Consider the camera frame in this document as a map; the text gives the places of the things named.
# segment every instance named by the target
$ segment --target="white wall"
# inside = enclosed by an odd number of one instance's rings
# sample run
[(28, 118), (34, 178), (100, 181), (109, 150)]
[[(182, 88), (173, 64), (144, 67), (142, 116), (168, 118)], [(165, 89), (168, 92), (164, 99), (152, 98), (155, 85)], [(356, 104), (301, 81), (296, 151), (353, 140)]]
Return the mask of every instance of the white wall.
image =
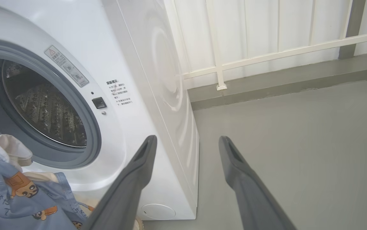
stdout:
[[(215, 65), (205, 0), (164, 0), (184, 73)], [(277, 51), (277, 0), (214, 0), (224, 63)], [(349, 0), (317, 0), (312, 44), (340, 38)], [(280, 51), (309, 45), (310, 0), (280, 1)], [(367, 34), (367, 2), (360, 34)], [(301, 54), (223, 72), (224, 80), (338, 58), (338, 48)], [(367, 53), (367, 42), (356, 55)], [(187, 88), (217, 83), (216, 73), (185, 80)]]

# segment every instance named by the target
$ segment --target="white cloth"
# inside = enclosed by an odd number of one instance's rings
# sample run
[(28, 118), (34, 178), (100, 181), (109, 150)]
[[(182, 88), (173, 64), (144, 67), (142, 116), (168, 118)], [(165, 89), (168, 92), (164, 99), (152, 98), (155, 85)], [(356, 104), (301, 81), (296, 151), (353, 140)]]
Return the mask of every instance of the white cloth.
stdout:
[(17, 170), (23, 172), (21, 166), (32, 163), (33, 153), (17, 138), (8, 134), (0, 135), (0, 160), (10, 163)]

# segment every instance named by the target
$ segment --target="white washing machine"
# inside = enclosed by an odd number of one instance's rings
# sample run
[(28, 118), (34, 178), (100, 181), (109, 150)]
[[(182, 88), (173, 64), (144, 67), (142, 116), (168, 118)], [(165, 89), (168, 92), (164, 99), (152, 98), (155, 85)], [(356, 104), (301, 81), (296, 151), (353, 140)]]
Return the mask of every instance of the white washing machine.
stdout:
[(0, 134), (98, 201), (158, 137), (143, 220), (195, 219), (199, 136), (162, 0), (0, 0)]

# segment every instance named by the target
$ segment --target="white railing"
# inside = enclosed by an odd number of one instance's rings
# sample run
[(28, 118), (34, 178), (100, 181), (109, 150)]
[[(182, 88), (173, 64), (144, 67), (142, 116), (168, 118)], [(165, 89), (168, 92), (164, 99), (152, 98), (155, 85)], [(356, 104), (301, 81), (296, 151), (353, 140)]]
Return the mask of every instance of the white railing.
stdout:
[[(327, 42), (323, 42), (323, 43), (319, 43), (319, 44), (314, 44), (312, 38), (313, 38), (313, 31), (315, 31), (314, 20), (315, 20), (315, 14), (316, 14), (316, 0), (312, 0), (312, 14), (311, 14), (311, 22), (310, 22), (310, 30), (309, 30), (310, 34), (309, 34), (308, 46), (293, 48), (293, 49), (289, 49), (289, 50), (283, 50), (280, 46), (280, 39), (281, 39), (281, 32), (280, 32), (280, 26), (281, 26), (280, 2), (281, 2), (281, 0), (277, 0), (277, 3), (278, 3), (278, 7), (277, 7), (277, 52), (270, 53), (270, 54), (265, 54), (265, 55), (261, 55), (261, 56), (256, 56), (256, 57), (249, 57), (249, 55), (248, 55), (247, 56), (248, 58), (246, 58), (246, 59), (241, 59), (241, 60), (230, 62), (230, 63), (223, 63), (222, 59), (221, 59), (219, 45), (218, 45), (218, 38), (217, 38), (217, 31), (216, 31), (216, 24), (215, 24), (215, 15), (214, 15), (214, 6), (213, 6), (213, 1), (214, 0), (205, 0), (205, 1), (206, 1), (206, 5), (207, 5), (207, 15), (208, 15), (208, 23), (209, 23), (209, 29), (210, 29), (210, 39), (211, 39), (211, 43), (212, 43), (212, 47), (213, 47), (213, 56), (214, 56), (214, 59), (215, 59), (215, 66), (190, 71), (189, 73), (185, 73), (184, 77), (185, 77), (185, 79), (189, 79), (189, 78), (192, 78), (192, 77), (199, 77), (199, 76), (210, 74), (210, 73), (216, 73), (217, 74), (217, 81), (218, 81), (217, 90), (223, 90), (223, 89), (227, 88), (225, 83), (224, 83), (224, 78), (223, 78), (223, 71), (224, 70), (229, 70), (229, 69), (233, 69), (233, 68), (237, 68), (237, 67), (242, 67), (242, 66), (256, 64), (256, 63), (261, 63), (261, 62), (275, 60), (275, 59), (279, 59), (279, 58), (295, 56), (295, 55), (314, 52), (314, 51), (326, 50), (326, 49), (330, 49), (330, 48), (337, 48), (337, 47), (344, 46), (344, 45), (352, 45), (352, 44), (367, 42), (367, 34), (352, 36), (352, 37), (348, 37), (348, 38), (345, 37), (346, 33), (347, 33), (348, 21), (349, 21), (350, 13), (351, 13), (351, 6), (352, 6), (352, 3), (353, 3), (353, 0), (347, 0), (348, 1), (347, 2), (348, 3), (347, 4), (347, 11), (346, 11), (347, 16), (345, 17), (345, 20), (343, 22), (344, 25), (343, 25), (343, 30), (341, 31), (340, 38), (337, 39), (337, 40), (333, 40), (333, 41), (327, 41)], [(244, 8), (245, 9), (246, 9), (247, 4), (248, 4), (248, 0), (245, 0), (244, 1)], [(246, 10), (245, 10), (245, 21), (247, 22)], [(182, 36), (182, 28), (181, 28), (180, 22), (178, 22), (178, 27), (179, 27), (178, 29), (180, 30), (180, 34)], [(245, 30), (246, 30), (246, 36), (247, 36), (248, 35), (247, 26), (245, 27)], [(246, 39), (246, 47), (249, 47), (249, 46), (250, 46), (249, 40)], [(186, 53), (185, 57), (187, 58), (188, 51), (186, 50), (185, 42), (183, 43), (183, 47), (184, 47), (183, 48), (184, 52)]]

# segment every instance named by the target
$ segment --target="cartoon character print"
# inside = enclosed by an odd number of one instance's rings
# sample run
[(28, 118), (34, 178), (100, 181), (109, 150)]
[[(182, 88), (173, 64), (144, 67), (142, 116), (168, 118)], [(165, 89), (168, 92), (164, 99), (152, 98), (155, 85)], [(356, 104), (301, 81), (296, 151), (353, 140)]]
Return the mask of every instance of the cartoon character print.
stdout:
[(14, 176), (5, 179), (5, 182), (12, 188), (11, 199), (16, 195), (32, 198), (39, 192), (39, 188), (21, 172), (17, 172)]
[(77, 229), (80, 229), (81, 226), (82, 226), (82, 223), (78, 222), (78, 221), (72, 221), (72, 223), (74, 224), (74, 226), (77, 228)]
[(39, 211), (38, 213), (36, 214), (33, 214), (32, 216), (36, 219), (36, 220), (46, 220), (47, 219), (47, 216), (49, 215), (52, 215), (54, 213), (57, 212), (57, 206), (53, 206), (51, 208), (47, 208), (43, 211)]

